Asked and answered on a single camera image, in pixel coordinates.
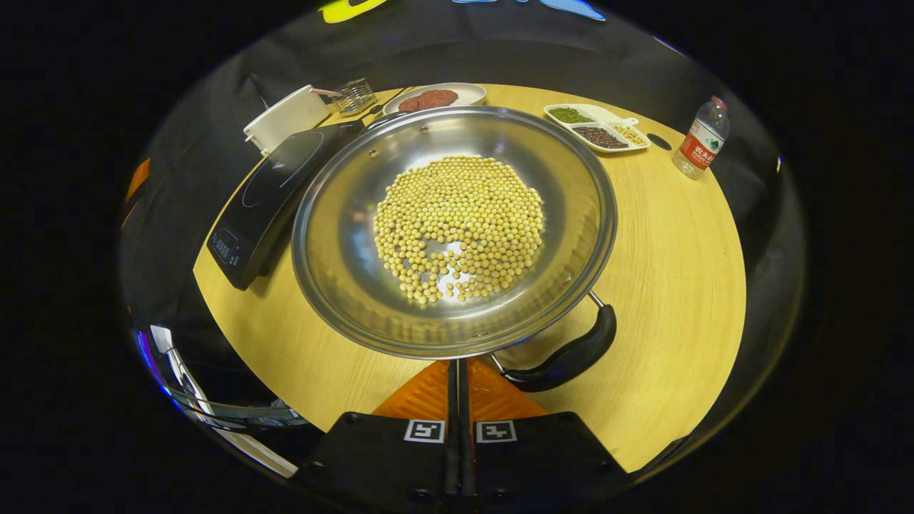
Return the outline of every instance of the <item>black induction cooktop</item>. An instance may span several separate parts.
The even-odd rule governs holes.
[[[311,178],[363,128],[355,121],[292,134],[245,179],[207,241],[232,285],[243,291],[269,272]]]

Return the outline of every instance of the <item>wire rack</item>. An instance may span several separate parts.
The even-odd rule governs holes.
[[[334,105],[344,116],[358,114],[377,100],[375,92],[365,79],[353,80],[336,88],[340,96],[334,97]]]

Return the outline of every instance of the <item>wooden table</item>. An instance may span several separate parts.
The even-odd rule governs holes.
[[[596,103],[640,119],[641,132],[676,146],[683,135],[634,112],[574,95],[483,84],[486,103],[543,115],[553,103]],[[396,91],[378,94],[384,102]],[[334,114],[323,124],[341,121]],[[619,329],[603,358],[576,379],[533,398],[548,412],[577,412],[628,471],[689,434],[719,395],[733,366],[746,309],[746,277],[736,225],[711,173],[692,180],[672,152],[601,155],[615,190],[619,227],[594,290],[615,307]],[[337,334],[305,300],[291,245],[269,277],[247,291],[229,284],[209,251],[194,275],[222,332],[257,376],[322,430],[342,412],[371,412],[429,365],[363,348]],[[586,332],[596,306],[574,310],[523,345],[502,350],[509,367],[531,367]]]

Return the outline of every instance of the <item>plastic bottle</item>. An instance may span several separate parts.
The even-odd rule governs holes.
[[[673,154],[673,164],[687,177],[698,179],[730,136],[727,105],[718,97],[701,106],[685,140]]]

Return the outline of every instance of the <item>black handle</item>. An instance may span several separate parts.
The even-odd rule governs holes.
[[[531,369],[506,369],[502,376],[519,390],[546,391],[577,377],[610,349],[616,337],[616,312],[612,305],[597,311],[597,322],[587,334],[569,342]]]

